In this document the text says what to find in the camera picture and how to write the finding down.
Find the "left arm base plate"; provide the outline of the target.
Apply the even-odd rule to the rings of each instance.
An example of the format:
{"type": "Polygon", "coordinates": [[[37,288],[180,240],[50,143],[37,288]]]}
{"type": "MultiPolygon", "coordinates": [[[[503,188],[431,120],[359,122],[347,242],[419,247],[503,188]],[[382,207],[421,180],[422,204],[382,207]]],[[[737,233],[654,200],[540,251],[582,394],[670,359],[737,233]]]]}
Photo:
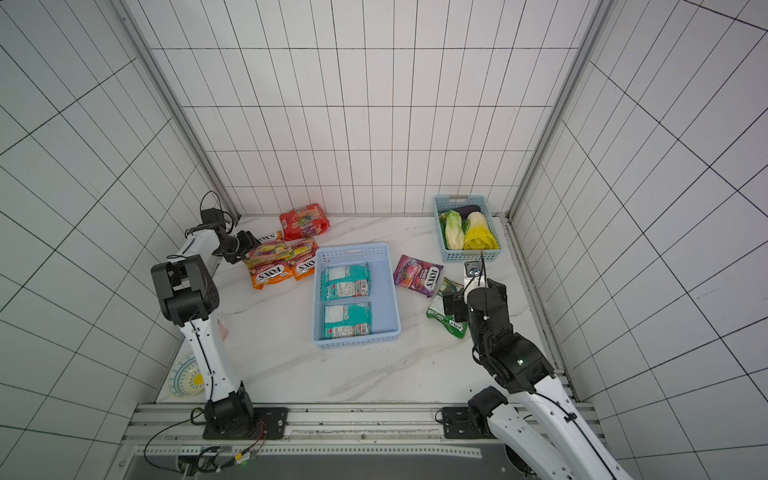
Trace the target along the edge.
{"type": "Polygon", "coordinates": [[[205,413],[205,440],[279,440],[284,437],[289,410],[256,408],[252,412],[215,409],[205,413]]]}

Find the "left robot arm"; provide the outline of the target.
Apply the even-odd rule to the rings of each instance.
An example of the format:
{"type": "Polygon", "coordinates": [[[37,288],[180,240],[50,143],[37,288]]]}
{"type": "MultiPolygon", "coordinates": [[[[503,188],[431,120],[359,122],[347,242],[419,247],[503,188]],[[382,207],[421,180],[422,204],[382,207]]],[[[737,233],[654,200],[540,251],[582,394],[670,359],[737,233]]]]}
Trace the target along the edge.
{"type": "Polygon", "coordinates": [[[233,231],[234,217],[216,208],[200,211],[181,249],[151,267],[161,314],[177,326],[202,374],[208,438],[237,439],[253,433],[257,420],[243,381],[226,358],[217,317],[220,294],[213,273],[221,261],[236,264],[259,245],[248,231],[233,231]]]}

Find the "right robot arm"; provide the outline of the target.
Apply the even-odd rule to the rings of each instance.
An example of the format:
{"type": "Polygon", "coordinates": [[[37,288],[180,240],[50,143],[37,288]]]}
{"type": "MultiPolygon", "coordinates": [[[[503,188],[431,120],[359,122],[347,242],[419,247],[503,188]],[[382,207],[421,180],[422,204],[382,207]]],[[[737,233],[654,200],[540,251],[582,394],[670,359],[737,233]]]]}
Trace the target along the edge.
{"type": "Polygon", "coordinates": [[[628,479],[578,412],[536,344],[515,331],[503,284],[479,274],[444,297],[469,327],[473,360],[493,385],[467,404],[465,426],[501,441],[515,468],[540,479],[628,479]]]}

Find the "pink yellow Fox's bag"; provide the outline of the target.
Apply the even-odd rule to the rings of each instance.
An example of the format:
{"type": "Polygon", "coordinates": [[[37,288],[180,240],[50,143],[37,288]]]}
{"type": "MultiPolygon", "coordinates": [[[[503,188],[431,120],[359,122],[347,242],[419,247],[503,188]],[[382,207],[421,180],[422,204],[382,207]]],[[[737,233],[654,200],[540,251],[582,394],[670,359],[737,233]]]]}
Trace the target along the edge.
{"type": "Polygon", "coordinates": [[[263,243],[248,252],[243,259],[247,268],[273,261],[287,260],[293,254],[294,248],[283,241],[263,243]]]}

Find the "purple Fox's candy bag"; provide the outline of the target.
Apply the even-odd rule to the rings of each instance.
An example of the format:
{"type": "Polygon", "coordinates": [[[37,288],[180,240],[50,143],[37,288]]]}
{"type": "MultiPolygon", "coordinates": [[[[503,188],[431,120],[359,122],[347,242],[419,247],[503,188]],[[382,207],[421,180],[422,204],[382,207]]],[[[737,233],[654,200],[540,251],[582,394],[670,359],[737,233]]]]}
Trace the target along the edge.
{"type": "Polygon", "coordinates": [[[393,272],[393,281],[396,286],[431,298],[437,292],[443,269],[443,265],[402,255],[393,272]]]}

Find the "light blue plastic basket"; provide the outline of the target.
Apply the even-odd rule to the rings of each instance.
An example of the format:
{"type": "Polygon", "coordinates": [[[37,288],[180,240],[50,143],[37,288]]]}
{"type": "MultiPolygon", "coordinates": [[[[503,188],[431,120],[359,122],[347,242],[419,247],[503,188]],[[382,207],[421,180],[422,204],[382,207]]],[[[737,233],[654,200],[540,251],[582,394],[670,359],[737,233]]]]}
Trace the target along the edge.
{"type": "Polygon", "coordinates": [[[333,348],[397,339],[401,321],[392,276],[384,243],[318,249],[312,342],[333,348]]]}

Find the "teal candy bag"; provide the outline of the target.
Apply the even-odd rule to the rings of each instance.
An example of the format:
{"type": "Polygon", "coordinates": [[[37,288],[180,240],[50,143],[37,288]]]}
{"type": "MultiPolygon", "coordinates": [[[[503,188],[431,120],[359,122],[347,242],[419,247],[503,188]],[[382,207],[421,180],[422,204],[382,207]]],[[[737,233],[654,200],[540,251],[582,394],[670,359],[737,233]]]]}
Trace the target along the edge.
{"type": "Polygon", "coordinates": [[[372,312],[369,302],[324,307],[323,340],[367,336],[371,333],[372,312]]]}
{"type": "Polygon", "coordinates": [[[321,276],[321,300],[324,302],[367,297],[370,269],[366,263],[325,268],[321,276]]]}

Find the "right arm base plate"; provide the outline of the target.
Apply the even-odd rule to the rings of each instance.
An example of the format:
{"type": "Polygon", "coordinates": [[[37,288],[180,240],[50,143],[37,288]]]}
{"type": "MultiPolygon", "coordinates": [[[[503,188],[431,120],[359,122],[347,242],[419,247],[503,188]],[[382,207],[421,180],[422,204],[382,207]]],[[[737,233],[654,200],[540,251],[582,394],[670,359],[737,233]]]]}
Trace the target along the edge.
{"type": "Polygon", "coordinates": [[[444,407],[436,414],[436,421],[443,427],[446,439],[492,439],[488,424],[490,411],[476,406],[444,407]]]}

